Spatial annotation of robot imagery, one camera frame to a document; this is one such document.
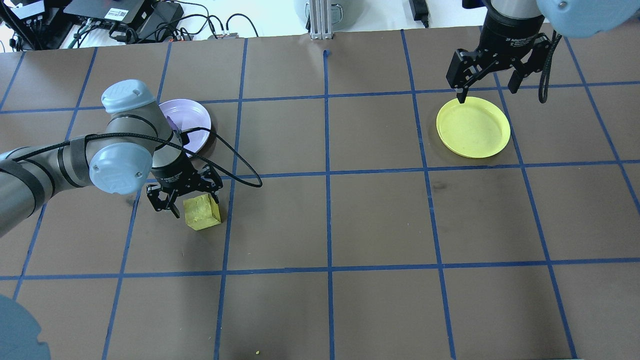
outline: electronic device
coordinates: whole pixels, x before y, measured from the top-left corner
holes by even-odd
[[[86,19],[101,20],[100,27],[124,32],[138,29],[152,13],[153,0],[72,0],[65,13],[76,16],[76,24]]]
[[[177,26],[177,20],[183,15],[184,10],[182,10],[182,6],[178,3],[166,3],[164,1],[157,3],[154,6],[154,12],[151,13],[147,21],[145,21],[138,30],[138,38],[142,39],[140,42],[156,42],[156,39],[158,39],[158,42],[164,41],[171,35],[171,30],[164,29],[158,31],[158,34],[154,34],[154,32],[167,22],[172,23],[173,26]]]

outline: black strap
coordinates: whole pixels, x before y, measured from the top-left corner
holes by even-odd
[[[51,196],[55,195],[56,194],[56,181],[53,179],[53,175],[51,175],[51,172],[48,171],[47,168],[42,166],[37,161],[33,161],[31,159],[25,159],[24,161],[34,164],[35,166],[39,167],[40,170],[42,170],[43,173],[47,174],[47,177],[49,178],[49,181],[51,182]]]
[[[80,136],[69,141],[71,150],[71,167],[78,179],[86,184],[90,183],[89,164],[86,162],[86,137]]]
[[[31,190],[33,200],[35,201],[31,216],[37,209],[40,209],[44,205],[45,193],[42,183],[31,172],[28,172],[22,165],[19,165],[13,160],[1,160],[0,171],[6,172],[9,175],[15,176],[18,180],[22,181]]]
[[[114,117],[113,119],[111,119],[111,121],[109,121],[109,124],[112,121],[114,121],[115,119],[120,119],[120,118],[123,118],[123,117],[130,117],[132,119],[138,119],[138,120],[144,122],[145,124],[149,125],[154,130],[154,132],[156,133],[156,136],[158,136],[158,129],[156,129],[156,127],[151,123],[151,121],[149,121],[149,120],[147,120],[147,119],[145,119],[145,118],[143,118],[141,116],[137,116],[137,115],[133,115],[133,114],[121,114],[121,115],[118,115],[118,116]]]
[[[58,168],[60,169],[60,173],[65,178],[65,180],[67,180],[67,182],[71,184],[71,186],[73,186],[74,188],[81,188],[82,186],[76,184],[76,182],[73,181],[73,179],[71,179],[71,177],[69,176],[69,173],[67,172],[67,167],[65,166],[65,159],[62,156],[64,149],[65,149],[64,147],[61,147],[58,149]]]

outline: metal frame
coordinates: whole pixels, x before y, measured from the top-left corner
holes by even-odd
[[[333,38],[330,0],[309,0],[309,35],[314,40]]]

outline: power adapter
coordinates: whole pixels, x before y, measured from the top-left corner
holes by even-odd
[[[178,22],[176,20],[180,19],[183,15],[184,10],[182,10],[179,3],[167,3],[164,1],[156,3],[156,9],[154,12],[149,15],[147,21],[138,30],[138,38],[141,39],[140,42],[156,42],[156,37],[159,42],[164,41],[171,35],[172,31],[165,28],[158,31],[157,36],[155,36],[154,33],[156,30],[158,28],[162,28],[167,22],[172,22],[174,27],[177,26]]]

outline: brown table surface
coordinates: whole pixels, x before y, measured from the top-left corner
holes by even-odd
[[[479,82],[513,126],[484,160],[435,131],[478,28],[0,54],[0,152],[103,131],[101,93],[136,78],[264,178],[227,179],[199,232],[63,192],[0,240],[0,293],[53,359],[637,359],[639,35],[562,41],[544,105],[539,75]]]

